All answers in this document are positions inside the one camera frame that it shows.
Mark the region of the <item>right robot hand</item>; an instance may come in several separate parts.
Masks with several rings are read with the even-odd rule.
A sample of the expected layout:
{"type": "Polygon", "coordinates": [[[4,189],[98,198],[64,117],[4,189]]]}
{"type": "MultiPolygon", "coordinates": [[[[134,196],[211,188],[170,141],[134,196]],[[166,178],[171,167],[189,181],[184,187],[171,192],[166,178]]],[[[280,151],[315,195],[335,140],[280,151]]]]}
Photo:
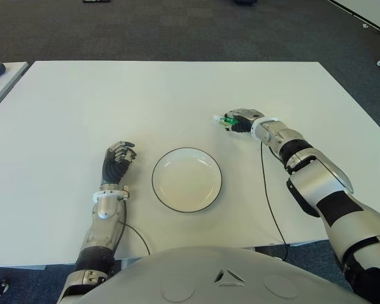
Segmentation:
{"type": "Polygon", "coordinates": [[[246,108],[238,108],[224,114],[224,128],[226,131],[250,133],[255,120],[264,117],[264,114],[246,108]]]}

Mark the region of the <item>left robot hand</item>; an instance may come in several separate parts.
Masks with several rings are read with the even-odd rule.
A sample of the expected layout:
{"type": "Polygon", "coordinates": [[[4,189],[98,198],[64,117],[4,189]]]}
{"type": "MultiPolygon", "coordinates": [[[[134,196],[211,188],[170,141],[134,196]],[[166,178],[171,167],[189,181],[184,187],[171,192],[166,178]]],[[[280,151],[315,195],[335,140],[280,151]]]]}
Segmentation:
{"type": "Polygon", "coordinates": [[[106,150],[101,171],[101,185],[120,183],[137,156],[134,147],[134,143],[119,141],[106,150]]]}

